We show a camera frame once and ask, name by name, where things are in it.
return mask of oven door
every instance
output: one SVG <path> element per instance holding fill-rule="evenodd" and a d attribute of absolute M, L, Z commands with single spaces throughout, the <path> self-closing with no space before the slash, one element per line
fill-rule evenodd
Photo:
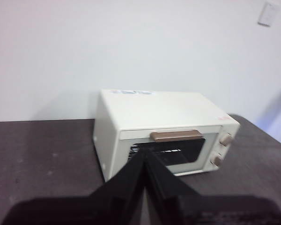
<path fill-rule="evenodd" d="M 140 148 L 153 151 L 161 162 L 176 175 L 201 172 L 209 160 L 221 126 L 184 127 L 172 129 L 152 129 L 122 131 L 115 152 L 112 176 L 133 157 Z M 201 136 L 190 140 L 171 139 L 156 142 L 152 133 L 198 131 Z"/>

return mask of label sticker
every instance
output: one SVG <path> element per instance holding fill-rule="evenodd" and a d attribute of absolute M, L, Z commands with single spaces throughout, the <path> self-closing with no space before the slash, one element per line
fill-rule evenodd
<path fill-rule="evenodd" d="M 113 93 L 113 94 L 119 94 L 119 93 L 121 93 L 121 91 L 120 91 L 120 90 L 111 90 L 111 93 Z"/>
<path fill-rule="evenodd" d="M 148 90 L 110 90 L 113 94 L 140 94 L 140 95 L 152 95 L 155 94 L 154 91 L 148 91 Z"/>
<path fill-rule="evenodd" d="M 231 117 L 229 117 L 229 116 L 221 116 L 221 117 L 218 116 L 217 119 L 218 119 L 218 120 L 230 120 Z"/>

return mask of brown handle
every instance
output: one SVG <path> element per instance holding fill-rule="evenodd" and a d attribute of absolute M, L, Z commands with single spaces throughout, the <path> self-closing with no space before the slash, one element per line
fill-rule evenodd
<path fill-rule="evenodd" d="M 150 137 L 155 142 L 173 142 L 183 140 L 201 139 L 203 135 L 198 130 L 176 132 L 152 132 Z"/>

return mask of black object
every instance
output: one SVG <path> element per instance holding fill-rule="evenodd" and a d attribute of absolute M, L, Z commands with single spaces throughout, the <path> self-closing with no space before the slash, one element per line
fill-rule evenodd
<path fill-rule="evenodd" d="M 146 187 L 162 224 L 281 225 L 277 205 L 254 196 L 201 196 L 146 147 L 89 197 L 42 198 L 14 206 L 3 225 L 126 225 Z"/>
<path fill-rule="evenodd" d="M 157 155 L 164 165 L 193 163 L 201 153 L 204 138 L 173 141 L 173 142 L 148 142 L 134 144 L 130 148 L 128 159 L 132 158 L 140 148 L 146 148 Z"/>

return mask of white wall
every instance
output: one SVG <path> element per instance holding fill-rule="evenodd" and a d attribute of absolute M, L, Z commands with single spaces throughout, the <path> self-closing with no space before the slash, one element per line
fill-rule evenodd
<path fill-rule="evenodd" d="M 257 25 L 264 2 L 0 0 L 0 121 L 94 118 L 99 89 L 129 89 L 255 122 L 281 92 L 281 8 Z"/>

